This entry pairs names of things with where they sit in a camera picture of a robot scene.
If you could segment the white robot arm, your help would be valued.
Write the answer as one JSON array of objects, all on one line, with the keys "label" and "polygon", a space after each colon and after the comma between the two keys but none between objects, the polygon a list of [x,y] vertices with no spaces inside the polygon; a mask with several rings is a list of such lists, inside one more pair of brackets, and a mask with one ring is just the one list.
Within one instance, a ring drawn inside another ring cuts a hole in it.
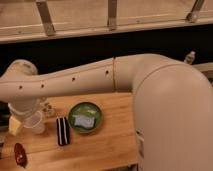
[{"label": "white robot arm", "polygon": [[0,76],[0,101],[20,117],[42,97],[113,91],[133,95],[137,171],[213,171],[213,86],[199,65],[140,54],[40,75],[16,60]]}]

